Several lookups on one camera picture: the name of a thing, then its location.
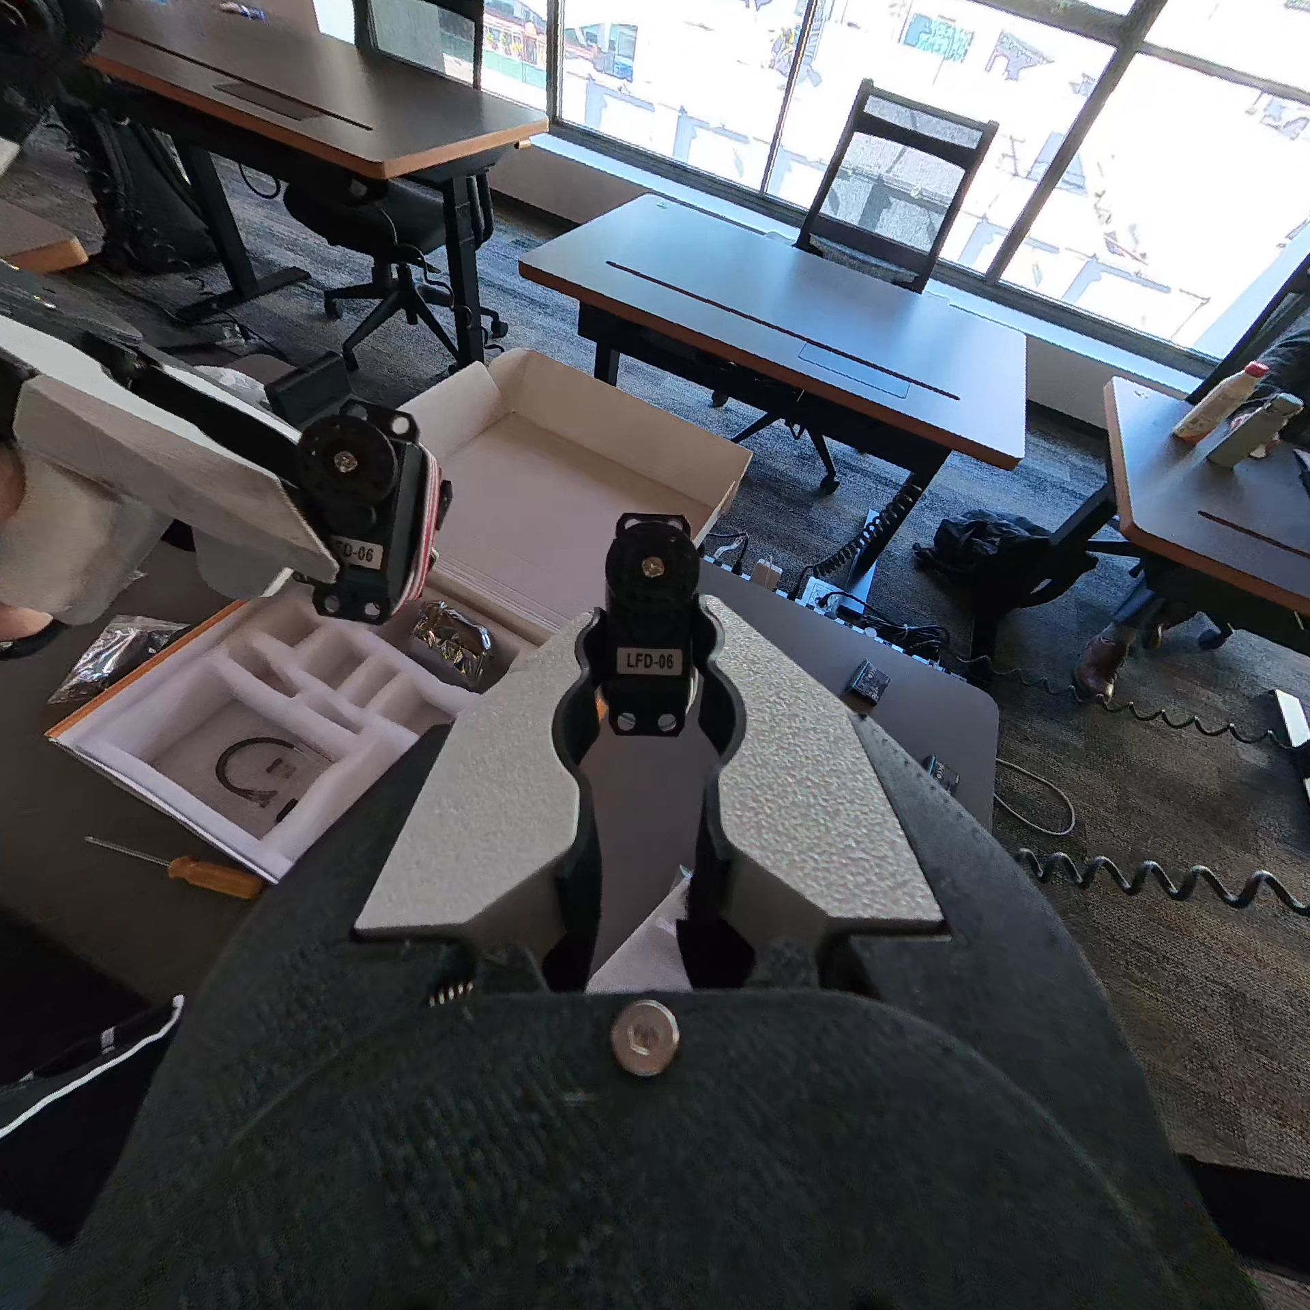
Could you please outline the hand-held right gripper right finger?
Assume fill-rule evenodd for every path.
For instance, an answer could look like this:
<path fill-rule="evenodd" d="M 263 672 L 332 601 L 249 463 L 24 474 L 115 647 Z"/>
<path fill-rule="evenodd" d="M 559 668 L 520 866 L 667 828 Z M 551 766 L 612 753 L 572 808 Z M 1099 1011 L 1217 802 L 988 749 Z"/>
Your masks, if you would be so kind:
<path fill-rule="evenodd" d="M 714 750 L 678 923 L 693 989 L 736 989 L 776 942 L 932 937 L 944 914 L 862 721 L 720 599 L 697 601 L 698 727 Z"/>

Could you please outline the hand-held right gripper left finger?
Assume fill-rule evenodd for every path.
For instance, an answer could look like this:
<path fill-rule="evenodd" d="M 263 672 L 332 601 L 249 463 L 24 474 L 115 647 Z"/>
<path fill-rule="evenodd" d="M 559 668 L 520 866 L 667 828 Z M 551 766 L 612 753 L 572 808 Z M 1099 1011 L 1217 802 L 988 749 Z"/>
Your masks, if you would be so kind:
<path fill-rule="evenodd" d="M 580 764 L 600 735 L 587 612 L 452 722 L 353 922 L 364 939 L 523 945 L 580 991 L 600 919 L 600 844 Z"/>

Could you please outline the black servo with striped cable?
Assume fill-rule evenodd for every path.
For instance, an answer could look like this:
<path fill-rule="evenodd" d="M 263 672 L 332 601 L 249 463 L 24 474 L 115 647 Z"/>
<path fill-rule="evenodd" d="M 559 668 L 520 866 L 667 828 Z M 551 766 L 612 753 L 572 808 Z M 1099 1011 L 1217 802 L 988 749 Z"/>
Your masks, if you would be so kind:
<path fill-rule="evenodd" d="M 377 627 L 416 601 L 452 499 L 417 421 L 350 399 L 302 432 L 294 473 L 305 518 L 338 565 L 333 582 L 314 585 L 316 612 Z"/>
<path fill-rule="evenodd" d="M 603 565 L 598 690 L 614 735 L 676 736 L 697 693 L 698 549 L 681 515 L 622 513 Z"/>

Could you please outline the white foam tray insert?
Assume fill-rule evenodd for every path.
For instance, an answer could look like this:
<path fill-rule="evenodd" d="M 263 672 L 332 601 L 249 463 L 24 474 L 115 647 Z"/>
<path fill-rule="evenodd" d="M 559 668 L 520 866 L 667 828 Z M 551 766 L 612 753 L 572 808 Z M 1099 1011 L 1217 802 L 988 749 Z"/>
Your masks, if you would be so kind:
<path fill-rule="evenodd" d="M 226 607 L 45 736 L 274 883 L 474 700 L 289 588 Z"/>

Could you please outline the white and orange cardboard box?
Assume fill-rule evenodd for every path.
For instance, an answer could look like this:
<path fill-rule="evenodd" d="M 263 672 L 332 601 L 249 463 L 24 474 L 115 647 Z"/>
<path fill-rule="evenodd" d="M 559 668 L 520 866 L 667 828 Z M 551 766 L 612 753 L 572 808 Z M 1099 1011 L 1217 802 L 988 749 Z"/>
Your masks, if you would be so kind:
<path fill-rule="evenodd" d="M 750 462 L 743 448 L 528 350 L 406 409 L 452 482 L 420 598 L 483 619 L 506 640 L 508 661 L 601 605 L 619 515 L 681 515 L 698 544 Z M 408 604 L 375 629 L 408 654 L 416 618 Z"/>

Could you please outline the person's left hand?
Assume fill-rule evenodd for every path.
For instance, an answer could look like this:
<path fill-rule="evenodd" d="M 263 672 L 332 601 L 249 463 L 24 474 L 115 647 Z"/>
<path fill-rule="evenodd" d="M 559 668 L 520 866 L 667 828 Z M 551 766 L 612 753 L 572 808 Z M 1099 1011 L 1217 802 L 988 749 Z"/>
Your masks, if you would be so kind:
<path fill-rule="evenodd" d="M 21 457 L 10 442 L 1 445 L 1 529 L 21 509 L 26 474 Z M 38 638 L 52 624 L 52 616 L 20 605 L 1 604 L 1 644 L 4 649 Z"/>

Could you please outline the crumpled grey plastic bag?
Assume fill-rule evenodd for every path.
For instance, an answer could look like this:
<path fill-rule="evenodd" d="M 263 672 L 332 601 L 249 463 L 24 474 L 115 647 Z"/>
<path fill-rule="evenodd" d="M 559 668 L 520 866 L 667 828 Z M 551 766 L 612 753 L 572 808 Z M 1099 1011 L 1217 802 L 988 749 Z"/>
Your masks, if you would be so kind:
<path fill-rule="evenodd" d="M 266 385 L 247 373 L 219 365 L 193 365 L 191 370 L 244 404 L 271 412 Z"/>

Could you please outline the silver foil bag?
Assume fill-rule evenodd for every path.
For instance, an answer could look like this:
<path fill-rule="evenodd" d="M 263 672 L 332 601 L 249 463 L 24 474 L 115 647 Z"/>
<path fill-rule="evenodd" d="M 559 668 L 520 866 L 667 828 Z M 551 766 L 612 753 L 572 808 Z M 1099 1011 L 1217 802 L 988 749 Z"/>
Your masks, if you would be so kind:
<path fill-rule="evenodd" d="M 406 651 L 439 680 L 480 693 L 492 672 L 497 644 L 491 632 L 444 601 L 422 601 Z"/>
<path fill-rule="evenodd" d="M 190 624 L 151 616 L 113 616 L 51 693 L 46 705 L 90 702 L 169 647 L 190 629 Z"/>

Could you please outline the black adapter block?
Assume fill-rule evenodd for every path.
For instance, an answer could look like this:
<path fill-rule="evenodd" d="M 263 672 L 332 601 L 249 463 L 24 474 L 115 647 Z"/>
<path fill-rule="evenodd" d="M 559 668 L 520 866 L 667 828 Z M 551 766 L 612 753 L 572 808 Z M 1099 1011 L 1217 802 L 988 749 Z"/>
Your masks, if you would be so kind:
<path fill-rule="evenodd" d="M 336 415 L 353 396 L 349 368 L 343 356 L 332 351 L 266 382 L 265 393 L 271 412 L 299 432 L 319 418 Z"/>

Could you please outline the white power strip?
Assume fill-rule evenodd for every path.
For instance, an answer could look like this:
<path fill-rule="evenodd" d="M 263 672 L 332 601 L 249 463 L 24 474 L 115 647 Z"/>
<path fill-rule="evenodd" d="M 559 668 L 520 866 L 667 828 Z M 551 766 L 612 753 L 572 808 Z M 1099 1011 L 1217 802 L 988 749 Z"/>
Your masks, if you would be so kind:
<path fill-rule="evenodd" d="M 988 655 L 966 658 L 954 651 L 952 638 L 943 627 L 912 624 L 882 615 L 870 605 L 867 593 L 852 593 L 834 583 L 831 577 L 846 573 L 846 566 L 854 563 L 856 557 L 857 551 L 840 551 L 823 563 L 803 568 L 790 590 L 773 587 L 773 593 L 820 618 L 829 618 L 951 674 L 971 677 L 976 668 L 988 668 Z"/>

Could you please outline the black office chair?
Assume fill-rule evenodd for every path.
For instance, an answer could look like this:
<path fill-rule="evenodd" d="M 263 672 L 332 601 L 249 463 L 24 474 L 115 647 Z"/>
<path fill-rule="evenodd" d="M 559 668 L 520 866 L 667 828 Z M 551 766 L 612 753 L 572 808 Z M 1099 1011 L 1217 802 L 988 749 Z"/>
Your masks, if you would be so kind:
<path fill-rule="evenodd" d="M 849 426 L 849 421 L 859 421 L 860 417 L 856 412 L 826 398 L 817 398 L 801 387 L 789 387 L 768 381 L 734 382 L 728 385 L 726 379 L 723 379 L 711 389 L 711 407 L 720 409 L 729 399 L 739 399 L 743 404 L 753 404 L 762 409 L 759 418 L 729 437 L 732 445 L 743 445 L 767 428 L 781 424 L 793 440 L 806 437 L 812 443 L 823 465 L 823 477 L 817 495 L 820 498 L 829 498 L 837 491 L 840 479 L 828 448 L 828 437 L 840 437 Z"/>
<path fill-rule="evenodd" d="M 296 222 L 332 247 L 371 259 L 367 284 L 327 289 L 321 295 L 322 312 L 333 320 L 341 301 L 374 301 L 374 309 L 341 345 L 347 370 L 357 368 L 355 348 L 399 314 L 408 325 L 425 325 L 453 353 L 453 342 L 431 314 L 433 306 L 453 307 L 450 287 L 433 281 L 427 264 L 445 233 L 444 197 L 438 190 L 400 180 L 350 178 L 324 192 L 286 184 L 283 205 Z"/>

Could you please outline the black bag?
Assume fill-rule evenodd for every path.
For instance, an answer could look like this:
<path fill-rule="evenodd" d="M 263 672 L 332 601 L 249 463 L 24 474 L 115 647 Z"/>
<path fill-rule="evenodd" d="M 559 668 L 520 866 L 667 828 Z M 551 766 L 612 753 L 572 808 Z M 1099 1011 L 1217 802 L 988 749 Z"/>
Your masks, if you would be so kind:
<path fill-rule="evenodd" d="M 1024 516 L 990 510 L 943 518 L 932 541 L 912 544 L 910 555 L 968 596 L 976 612 L 996 613 L 1054 601 L 1097 563 L 1088 551 L 1057 551 L 1052 534 Z"/>

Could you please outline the person's striped black shirt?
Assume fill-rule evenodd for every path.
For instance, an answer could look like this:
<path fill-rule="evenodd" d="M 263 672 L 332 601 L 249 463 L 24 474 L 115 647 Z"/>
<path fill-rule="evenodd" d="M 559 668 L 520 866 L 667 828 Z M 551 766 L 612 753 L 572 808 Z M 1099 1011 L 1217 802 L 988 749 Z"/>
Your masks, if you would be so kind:
<path fill-rule="evenodd" d="M 59 1248 L 73 1242 L 118 1164 L 183 1008 L 179 994 L 3 1087 L 3 1214 Z"/>

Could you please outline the black mesh-back chair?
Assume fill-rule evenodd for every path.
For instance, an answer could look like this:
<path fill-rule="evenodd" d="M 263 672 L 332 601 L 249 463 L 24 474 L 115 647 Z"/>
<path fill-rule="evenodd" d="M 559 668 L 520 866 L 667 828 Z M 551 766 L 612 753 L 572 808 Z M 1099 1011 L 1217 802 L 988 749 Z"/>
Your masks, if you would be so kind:
<path fill-rule="evenodd" d="M 865 78 L 795 248 L 921 293 L 998 127 Z"/>

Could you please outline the orange-handled screwdriver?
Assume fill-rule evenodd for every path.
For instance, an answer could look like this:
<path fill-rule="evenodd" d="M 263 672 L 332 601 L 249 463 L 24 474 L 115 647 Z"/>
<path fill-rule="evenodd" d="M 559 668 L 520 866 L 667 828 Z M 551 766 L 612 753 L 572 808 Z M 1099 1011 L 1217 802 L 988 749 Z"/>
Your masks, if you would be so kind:
<path fill-rule="evenodd" d="M 202 861 L 194 856 L 177 856 L 173 860 L 165 860 L 135 850 L 127 845 L 98 839 L 93 836 L 85 836 L 84 842 L 107 850 L 110 853 L 121 855 L 124 858 L 132 858 L 140 863 L 154 864 L 160 869 L 165 869 L 169 878 L 180 880 L 188 886 L 204 891 L 213 891 L 221 895 L 229 895 L 232 899 L 244 902 L 257 899 L 266 886 L 266 883 L 254 874 L 218 863 Z"/>

